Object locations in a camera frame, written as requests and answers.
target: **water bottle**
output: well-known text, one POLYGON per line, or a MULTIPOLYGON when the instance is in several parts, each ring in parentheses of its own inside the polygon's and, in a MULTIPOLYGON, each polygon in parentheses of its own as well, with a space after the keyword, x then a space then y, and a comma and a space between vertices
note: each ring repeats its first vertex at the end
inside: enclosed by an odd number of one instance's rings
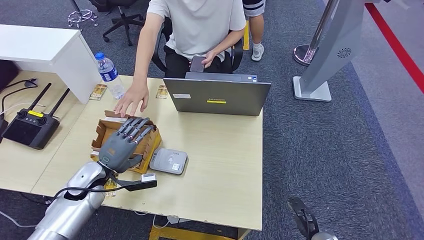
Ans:
POLYGON ((125 93, 125 88, 114 63, 109 58, 105 57, 103 52, 98 52, 94 56, 98 63, 98 73, 100 73, 107 88, 115 99, 121 99, 125 93))

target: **person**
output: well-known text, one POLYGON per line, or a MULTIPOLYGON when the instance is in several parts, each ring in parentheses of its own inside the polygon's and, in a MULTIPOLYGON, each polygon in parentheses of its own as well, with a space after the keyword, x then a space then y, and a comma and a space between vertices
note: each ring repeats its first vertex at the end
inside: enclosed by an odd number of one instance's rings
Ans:
POLYGON ((264 12, 266 0, 243 0, 244 14, 249 18, 250 34, 253 40, 253 51, 251 59, 260 61, 265 48, 262 45, 264 35, 264 12))
POLYGON ((141 101, 141 112, 148 105, 147 72, 165 17, 172 21, 164 47, 168 78, 185 77, 193 56, 206 57, 205 72, 219 73, 225 50, 242 38, 246 26, 242 0, 151 0, 138 39, 132 84, 114 108, 121 117, 130 105, 131 116, 141 101))

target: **gray laptop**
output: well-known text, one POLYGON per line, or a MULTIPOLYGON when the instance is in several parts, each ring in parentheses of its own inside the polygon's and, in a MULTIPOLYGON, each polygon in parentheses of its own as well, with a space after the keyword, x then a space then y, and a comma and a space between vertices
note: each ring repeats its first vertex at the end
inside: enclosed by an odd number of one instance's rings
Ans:
POLYGON ((207 114, 258 116, 271 87, 255 75, 224 73, 188 72, 163 81, 177 111, 207 114))

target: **robotic finger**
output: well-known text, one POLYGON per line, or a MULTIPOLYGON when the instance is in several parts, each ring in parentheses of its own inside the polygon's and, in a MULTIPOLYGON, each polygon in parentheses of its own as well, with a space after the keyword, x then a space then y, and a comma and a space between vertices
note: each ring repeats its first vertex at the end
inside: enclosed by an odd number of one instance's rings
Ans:
POLYGON ((140 131, 140 129, 150 120, 150 118, 146 117, 143 119, 143 121, 140 122, 140 124, 134 129, 134 131, 131 132, 131 134, 128 136, 129 138, 133 139, 137 133, 140 131))

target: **sock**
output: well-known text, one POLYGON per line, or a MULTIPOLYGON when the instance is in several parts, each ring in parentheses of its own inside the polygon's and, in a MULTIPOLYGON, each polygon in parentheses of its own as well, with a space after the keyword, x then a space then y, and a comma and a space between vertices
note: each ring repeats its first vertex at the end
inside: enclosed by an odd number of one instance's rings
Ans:
POLYGON ((261 46, 261 43, 262 43, 262 42, 260 42, 260 43, 253 43, 253 48, 254 48, 254 49, 259 48, 259 47, 261 46))

